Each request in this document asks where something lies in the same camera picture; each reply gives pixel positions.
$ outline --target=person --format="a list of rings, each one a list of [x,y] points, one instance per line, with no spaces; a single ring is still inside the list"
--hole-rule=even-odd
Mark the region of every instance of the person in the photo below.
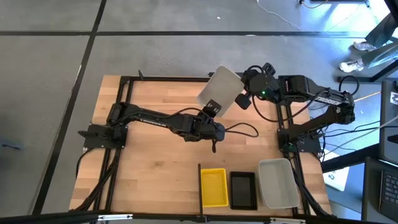
[[[339,64],[343,72],[361,71],[398,57],[398,42],[383,46],[398,27],[394,17],[388,14],[366,37],[365,42],[354,42],[354,48],[368,52],[358,60]]]

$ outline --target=sneaker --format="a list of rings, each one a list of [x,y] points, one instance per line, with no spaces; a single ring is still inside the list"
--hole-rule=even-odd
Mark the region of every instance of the sneaker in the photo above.
[[[374,49],[377,49],[377,47],[374,47],[373,45],[369,44],[368,42],[361,42],[357,43],[354,42],[353,46],[358,49],[358,50],[367,50],[367,51],[372,51]]]
[[[361,71],[364,68],[364,64],[362,59],[358,59],[350,62],[341,62],[339,67],[343,72]]]

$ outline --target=concrete floor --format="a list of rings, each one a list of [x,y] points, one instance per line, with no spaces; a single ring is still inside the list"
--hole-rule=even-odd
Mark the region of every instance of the concrete floor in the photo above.
[[[0,30],[91,30],[100,2],[0,0]],[[371,1],[371,9],[356,3],[328,3],[312,10],[294,0],[260,3],[310,31],[333,27],[330,31],[367,32],[388,13],[384,3],[376,1]],[[259,9],[254,0],[113,0],[105,7],[99,30],[295,31]],[[355,40],[360,41],[318,37],[97,37],[44,212],[68,209],[83,145],[77,131],[86,129],[90,122],[103,75],[137,75],[140,69],[147,76],[204,77],[218,65],[242,71],[270,62],[278,75],[306,75],[318,85],[337,88],[335,77],[344,75],[337,69],[338,63],[363,54],[350,47]],[[88,37],[0,37],[0,138],[24,146],[20,151],[0,149],[0,217],[29,212],[87,41]],[[360,74],[371,76],[384,66]],[[344,88],[353,90],[354,85]],[[379,90],[379,85],[362,85],[356,97]],[[357,121],[344,128],[377,121],[379,107],[374,105],[379,102],[379,96],[360,101]],[[317,113],[320,111],[312,111],[312,116]],[[332,141],[344,141],[349,136],[339,137]],[[376,142],[378,135],[367,139],[347,147],[362,148]]]

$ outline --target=black tray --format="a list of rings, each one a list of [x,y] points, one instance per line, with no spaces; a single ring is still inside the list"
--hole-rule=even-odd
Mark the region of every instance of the black tray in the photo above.
[[[231,209],[257,210],[256,174],[253,172],[230,172]]]

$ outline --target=yellow tray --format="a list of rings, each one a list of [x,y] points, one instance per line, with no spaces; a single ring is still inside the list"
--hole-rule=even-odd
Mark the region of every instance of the yellow tray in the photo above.
[[[228,206],[225,169],[202,169],[200,174],[203,207]]]

